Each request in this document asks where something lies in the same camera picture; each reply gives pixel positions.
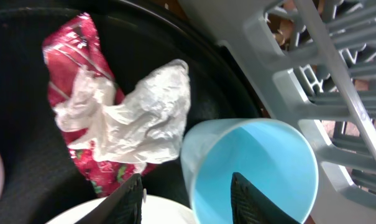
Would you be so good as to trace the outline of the light blue plastic cup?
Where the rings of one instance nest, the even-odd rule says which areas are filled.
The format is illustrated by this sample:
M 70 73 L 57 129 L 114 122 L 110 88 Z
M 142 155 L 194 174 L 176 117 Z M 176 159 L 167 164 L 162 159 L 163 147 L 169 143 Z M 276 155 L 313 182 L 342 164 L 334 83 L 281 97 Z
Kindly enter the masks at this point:
M 275 119 L 203 121 L 186 133 L 180 160 L 198 223 L 232 223 L 235 172 L 299 223 L 316 200 L 319 174 L 310 144 Z

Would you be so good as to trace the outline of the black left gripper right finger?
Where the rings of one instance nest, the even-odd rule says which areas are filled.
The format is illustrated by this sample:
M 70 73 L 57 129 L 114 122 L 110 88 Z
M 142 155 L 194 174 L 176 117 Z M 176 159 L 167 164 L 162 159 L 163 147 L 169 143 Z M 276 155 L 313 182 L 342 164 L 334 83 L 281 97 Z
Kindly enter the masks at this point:
M 233 224 L 299 224 L 238 172 L 232 174 L 231 207 Z

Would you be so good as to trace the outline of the white round plate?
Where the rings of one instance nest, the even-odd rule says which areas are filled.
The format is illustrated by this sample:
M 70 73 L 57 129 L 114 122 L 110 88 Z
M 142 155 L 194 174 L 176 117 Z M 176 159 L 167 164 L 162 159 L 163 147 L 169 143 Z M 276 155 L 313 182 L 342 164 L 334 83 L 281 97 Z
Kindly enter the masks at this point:
M 97 198 L 77 205 L 51 219 L 47 224 L 76 223 L 106 198 Z M 142 224 L 196 224 L 193 211 L 173 200 L 147 195 L 142 204 Z

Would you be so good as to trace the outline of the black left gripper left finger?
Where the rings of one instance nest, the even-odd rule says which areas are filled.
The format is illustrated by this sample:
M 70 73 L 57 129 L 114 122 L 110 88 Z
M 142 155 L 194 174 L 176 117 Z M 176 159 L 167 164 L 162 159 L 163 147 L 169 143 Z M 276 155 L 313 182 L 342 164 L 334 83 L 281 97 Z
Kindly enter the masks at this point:
M 144 188 L 134 174 L 76 224 L 141 224 Z

